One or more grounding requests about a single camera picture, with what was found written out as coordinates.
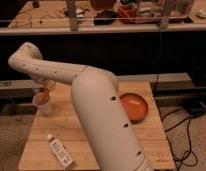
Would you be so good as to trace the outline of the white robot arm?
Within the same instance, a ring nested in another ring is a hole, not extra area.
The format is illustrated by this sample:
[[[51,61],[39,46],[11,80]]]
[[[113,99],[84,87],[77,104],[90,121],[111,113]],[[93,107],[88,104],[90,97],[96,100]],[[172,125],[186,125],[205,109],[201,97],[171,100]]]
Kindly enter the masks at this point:
[[[54,80],[71,87],[72,104],[100,171],[154,171],[119,99],[112,72],[47,61],[29,42],[9,57],[8,64],[39,84]]]

